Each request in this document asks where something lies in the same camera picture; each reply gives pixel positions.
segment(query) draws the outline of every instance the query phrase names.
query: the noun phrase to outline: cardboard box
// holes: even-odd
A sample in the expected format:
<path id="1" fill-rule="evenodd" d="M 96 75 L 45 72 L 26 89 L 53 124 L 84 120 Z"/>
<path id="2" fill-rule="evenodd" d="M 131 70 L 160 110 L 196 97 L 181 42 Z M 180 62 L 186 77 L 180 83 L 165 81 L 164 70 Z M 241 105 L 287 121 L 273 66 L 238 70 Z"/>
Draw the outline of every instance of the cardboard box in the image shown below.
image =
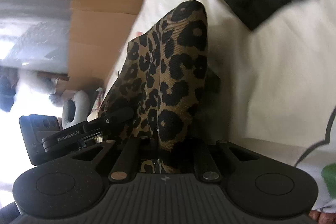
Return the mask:
<path id="1" fill-rule="evenodd" d="M 68 76 L 109 78 L 143 0 L 73 0 Z"/>

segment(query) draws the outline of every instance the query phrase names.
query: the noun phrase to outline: leopard print fabric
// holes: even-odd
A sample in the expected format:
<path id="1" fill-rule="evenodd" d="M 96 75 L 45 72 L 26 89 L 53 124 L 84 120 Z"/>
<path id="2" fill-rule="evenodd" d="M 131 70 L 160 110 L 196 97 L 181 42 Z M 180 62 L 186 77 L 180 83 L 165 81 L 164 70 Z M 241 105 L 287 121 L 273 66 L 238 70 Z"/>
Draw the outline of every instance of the leopard print fabric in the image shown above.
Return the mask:
<path id="1" fill-rule="evenodd" d="M 131 136 L 158 133 L 163 154 L 173 155 L 185 139 L 204 89 L 207 17 L 195 1 L 181 3 L 147 33 L 128 43 L 127 58 L 99 112 L 130 106 L 135 118 L 104 139 L 125 143 Z M 163 160 L 168 173 L 176 170 Z"/>

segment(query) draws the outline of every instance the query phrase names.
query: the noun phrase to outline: bright light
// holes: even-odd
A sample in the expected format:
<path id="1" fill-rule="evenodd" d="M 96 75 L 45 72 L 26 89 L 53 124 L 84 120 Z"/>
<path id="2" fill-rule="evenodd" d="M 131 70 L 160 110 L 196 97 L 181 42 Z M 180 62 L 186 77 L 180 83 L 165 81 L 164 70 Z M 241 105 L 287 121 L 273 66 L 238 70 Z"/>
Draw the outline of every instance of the bright light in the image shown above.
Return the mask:
<path id="1" fill-rule="evenodd" d="M 16 178 L 35 167 L 29 161 L 19 118 L 30 114 L 61 117 L 62 111 L 62 107 L 53 106 L 49 95 L 32 90 L 23 81 L 17 84 L 16 100 L 11 111 L 0 110 L 0 208 L 13 202 L 10 190 Z"/>
<path id="2" fill-rule="evenodd" d="M 13 42 L 0 40 L 0 60 L 4 60 L 13 47 Z"/>

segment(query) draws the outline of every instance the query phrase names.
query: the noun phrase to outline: finger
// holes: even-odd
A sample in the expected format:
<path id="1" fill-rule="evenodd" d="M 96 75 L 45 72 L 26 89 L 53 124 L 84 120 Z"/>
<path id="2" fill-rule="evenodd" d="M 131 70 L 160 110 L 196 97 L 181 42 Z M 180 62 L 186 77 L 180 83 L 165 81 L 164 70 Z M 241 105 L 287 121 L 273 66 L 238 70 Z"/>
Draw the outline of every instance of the finger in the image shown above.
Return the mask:
<path id="1" fill-rule="evenodd" d="M 317 221 L 319 219 L 319 216 L 320 216 L 320 212 L 318 211 L 310 211 L 309 213 L 309 217 L 315 221 Z"/>
<path id="2" fill-rule="evenodd" d="M 333 224 L 336 214 L 321 213 L 319 217 L 319 224 Z"/>

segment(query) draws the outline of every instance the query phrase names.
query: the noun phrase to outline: metal screw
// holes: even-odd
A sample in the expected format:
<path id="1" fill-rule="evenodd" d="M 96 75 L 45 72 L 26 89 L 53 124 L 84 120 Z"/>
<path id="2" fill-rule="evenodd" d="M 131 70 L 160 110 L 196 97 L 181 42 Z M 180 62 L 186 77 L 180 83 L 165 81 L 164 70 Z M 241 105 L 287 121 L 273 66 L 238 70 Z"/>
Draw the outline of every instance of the metal screw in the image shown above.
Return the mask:
<path id="1" fill-rule="evenodd" d="M 115 180 L 122 180 L 127 178 L 127 174 L 125 172 L 117 171 L 111 174 L 111 178 Z"/>
<path id="2" fill-rule="evenodd" d="M 203 178 L 205 180 L 216 180 L 219 178 L 219 174 L 216 172 L 209 171 L 203 174 Z"/>

